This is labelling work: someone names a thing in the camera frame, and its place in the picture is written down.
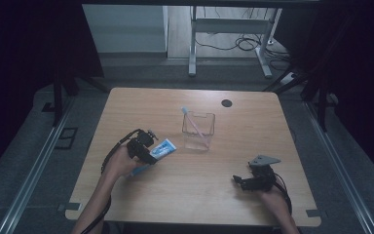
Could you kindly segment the metal floor rail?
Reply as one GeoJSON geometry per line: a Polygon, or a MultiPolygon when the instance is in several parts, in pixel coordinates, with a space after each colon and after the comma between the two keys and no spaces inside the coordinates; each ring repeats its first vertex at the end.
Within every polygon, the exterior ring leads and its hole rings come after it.
{"type": "Polygon", "coordinates": [[[333,142],[328,133],[322,129],[317,121],[317,114],[310,103],[304,102],[304,106],[309,114],[309,119],[315,132],[318,135],[319,141],[323,145],[324,151],[330,160],[335,174],[337,175],[341,186],[354,210],[355,216],[361,225],[365,234],[374,234],[374,220],[369,213],[369,210],[364,203],[362,196],[356,189],[347,169],[345,168],[340,155],[338,154],[333,142]]]}
{"type": "Polygon", "coordinates": [[[17,192],[11,206],[8,208],[0,223],[0,234],[13,234],[20,218],[26,209],[33,191],[54,151],[56,142],[63,130],[65,123],[70,115],[71,108],[75,102],[74,97],[68,97],[61,109],[61,116],[51,131],[40,150],[31,170],[23,181],[19,191],[17,192]]]}

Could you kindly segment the person's left hand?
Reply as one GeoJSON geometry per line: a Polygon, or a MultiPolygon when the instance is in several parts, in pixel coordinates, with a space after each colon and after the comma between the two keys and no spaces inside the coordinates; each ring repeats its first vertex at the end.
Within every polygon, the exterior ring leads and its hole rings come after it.
{"type": "Polygon", "coordinates": [[[125,146],[120,146],[109,158],[103,174],[109,178],[118,179],[141,166],[144,166],[143,162],[137,157],[131,158],[128,149],[125,146]]]}

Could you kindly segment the black metal stand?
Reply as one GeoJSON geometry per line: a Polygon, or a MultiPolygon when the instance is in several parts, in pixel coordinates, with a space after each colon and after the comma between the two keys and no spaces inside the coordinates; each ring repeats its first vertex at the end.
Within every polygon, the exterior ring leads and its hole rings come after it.
{"type": "Polygon", "coordinates": [[[85,74],[84,72],[81,72],[77,68],[73,68],[71,65],[67,65],[64,62],[58,62],[56,64],[56,70],[54,73],[54,126],[57,126],[60,123],[60,119],[65,112],[62,102],[62,91],[66,91],[66,94],[69,97],[75,97],[79,93],[76,78],[87,82],[103,93],[110,92],[109,88],[96,81],[94,77],[85,74]]]}
{"type": "Polygon", "coordinates": [[[315,95],[318,95],[317,121],[320,128],[326,132],[325,114],[327,106],[328,83],[324,76],[320,73],[319,68],[314,68],[312,71],[297,74],[291,81],[279,88],[276,88],[276,85],[278,85],[288,74],[290,74],[294,68],[295,65],[290,65],[281,76],[279,76],[272,84],[264,89],[264,92],[273,92],[279,95],[297,85],[306,82],[306,86],[301,92],[300,96],[304,101],[311,101],[315,95]]]}

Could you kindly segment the clear plastic cup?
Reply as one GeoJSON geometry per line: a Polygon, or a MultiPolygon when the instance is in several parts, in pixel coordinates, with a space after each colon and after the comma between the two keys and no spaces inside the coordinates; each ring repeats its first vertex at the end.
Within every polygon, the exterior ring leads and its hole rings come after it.
{"type": "Polygon", "coordinates": [[[192,127],[190,122],[184,115],[182,134],[184,136],[184,147],[187,149],[194,150],[209,150],[211,139],[214,135],[215,127],[215,115],[213,113],[195,112],[188,111],[188,115],[197,124],[198,128],[202,131],[203,135],[207,139],[208,147],[205,147],[201,138],[197,134],[196,130],[192,127]]]}

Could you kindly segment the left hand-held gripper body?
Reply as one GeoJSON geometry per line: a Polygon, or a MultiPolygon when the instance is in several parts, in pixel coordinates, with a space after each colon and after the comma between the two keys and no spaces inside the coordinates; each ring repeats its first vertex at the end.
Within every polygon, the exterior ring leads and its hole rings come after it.
{"type": "Polygon", "coordinates": [[[127,135],[127,149],[131,157],[147,157],[150,155],[149,147],[158,140],[152,130],[137,129],[127,135]]]}

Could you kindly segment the grey tape strip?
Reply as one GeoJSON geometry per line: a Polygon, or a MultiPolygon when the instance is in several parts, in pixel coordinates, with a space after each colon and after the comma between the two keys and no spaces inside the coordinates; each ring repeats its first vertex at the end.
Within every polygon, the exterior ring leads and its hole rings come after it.
{"type": "Polygon", "coordinates": [[[79,211],[81,208],[80,203],[65,203],[65,204],[59,204],[57,207],[58,212],[64,212],[64,211],[79,211]]]}

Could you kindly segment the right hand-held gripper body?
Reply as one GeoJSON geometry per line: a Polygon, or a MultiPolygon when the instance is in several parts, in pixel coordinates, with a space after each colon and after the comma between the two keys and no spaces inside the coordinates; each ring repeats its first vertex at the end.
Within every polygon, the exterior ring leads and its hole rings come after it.
{"type": "Polygon", "coordinates": [[[256,190],[263,191],[269,191],[273,186],[278,186],[277,177],[271,165],[280,161],[280,159],[265,155],[256,156],[248,162],[251,173],[253,174],[252,181],[249,183],[257,184],[256,190]]]}

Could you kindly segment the blue and white toothpaste tube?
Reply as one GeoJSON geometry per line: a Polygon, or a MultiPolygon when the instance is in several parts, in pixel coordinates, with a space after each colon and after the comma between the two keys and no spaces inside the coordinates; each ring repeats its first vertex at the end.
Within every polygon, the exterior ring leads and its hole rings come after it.
{"type": "MultiPolygon", "coordinates": [[[[175,150],[176,150],[175,145],[169,139],[166,138],[164,141],[159,143],[156,147],[154,147],[152,150],[150,150],[148,152],[153,157],[155,157],[159,162],[160,160],[164,159],[165,157],[167,157],[169,154],[171,154],[175,150]]],[[[144,163],[143,166],[140,166],[140,167],[137,167],[137,168],[133,169],[131,171],[131,176],[135,176],[135,175],[141,173],[142,171],[148,169],[151,166],[153,166],[153,165],[148,165],[148,164],[144,163]]]]}

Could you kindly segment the person's right hand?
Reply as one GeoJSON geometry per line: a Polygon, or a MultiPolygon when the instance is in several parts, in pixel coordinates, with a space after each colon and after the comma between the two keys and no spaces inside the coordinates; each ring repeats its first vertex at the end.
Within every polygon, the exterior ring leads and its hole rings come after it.
{"type": "Polygon", "coordinates": [[[257,196],[265,208],[272,213],[274,218],[282,219],[290,217],[284,196],[276,187],[273,187],[269,191],[258,191],[257,196]]]}

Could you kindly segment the pink toothbrush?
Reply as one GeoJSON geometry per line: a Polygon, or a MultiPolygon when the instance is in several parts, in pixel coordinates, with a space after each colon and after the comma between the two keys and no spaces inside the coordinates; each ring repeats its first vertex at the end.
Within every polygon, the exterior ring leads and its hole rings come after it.
{"type": "Polygon", "coordinates": [[[208,142],[207,142],[207,139],[205,138],[205,136],[203,135],[202,131],[198,128],[197,124],[193,121],[193,119],[188,115],[188,109],[184,106],[181,107],[181,111],[183,112],[183,114],[185,115],[185,117],[187,118],[187,120],[190,122],[190,124],[192,125],[192,127],[196,130],[197,134],[199,135],[199,137],[201,138],[203,144],[205,145],[205,147],[208,147],[208,142]]]}

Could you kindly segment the white power strip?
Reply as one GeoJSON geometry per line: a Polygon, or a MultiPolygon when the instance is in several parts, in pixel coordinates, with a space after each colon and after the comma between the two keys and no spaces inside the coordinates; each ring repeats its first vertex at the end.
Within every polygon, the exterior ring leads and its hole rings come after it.
{"type": "Polygon", "coordinates": [[[293,72],[289,72],[288,74],[286,74],[281,80],[280,80],[280,84],[281,85],[286,85],[288,84],[289,82],[293,81],[295,78],[297,77],[297,75],[293,72]]]}

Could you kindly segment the white panel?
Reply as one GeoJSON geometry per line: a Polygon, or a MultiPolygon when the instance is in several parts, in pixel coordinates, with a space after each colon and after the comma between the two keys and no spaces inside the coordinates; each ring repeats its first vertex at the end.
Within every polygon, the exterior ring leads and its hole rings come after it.
{"type": "Polygon", "coordinates": [[[82,5],[99,53],[163,53],[168,48],[168,7],[82,5]]]}

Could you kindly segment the dark curtain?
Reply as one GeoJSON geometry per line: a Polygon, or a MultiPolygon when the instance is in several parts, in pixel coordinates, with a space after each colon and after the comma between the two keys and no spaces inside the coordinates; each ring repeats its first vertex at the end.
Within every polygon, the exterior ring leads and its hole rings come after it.
{"type": "Polygon", "coordinates": [[[0,0],[0,158],[32,107],[34,94],[60,79],[103,71],[85,0],[0,0]]]}
{"type": "MultiPolygon", "coordinates": [[[[347,28],[325,74],[329,92],[338,98],[335,112],[374,163],[374,0],[354,0],[355,18],[347,28]]],[[[274,38],[294,58],[311,68],[336,33],[342,16],[330,10],[284,9],[274,38]]]]}

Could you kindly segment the white desk frame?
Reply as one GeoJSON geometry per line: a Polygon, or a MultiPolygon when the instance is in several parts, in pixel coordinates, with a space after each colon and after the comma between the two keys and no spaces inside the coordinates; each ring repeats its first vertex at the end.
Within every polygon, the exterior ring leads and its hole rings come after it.
{"type": "Polygon", "coordinates": [[[196,36],[198,33],[225,33],[225,34],[253,34],[260,36],[260,45],[253,49],[258,62],[267,79],[273,77],[271,68],[265,58],[267,45],[272,38],[272,32],[279,12],[274,8],[267,19],[223,19],[198,18],[197,6],[190,10],[191,43],[189,51],[188,74],[194,77],[197,74],[196,36]]]}

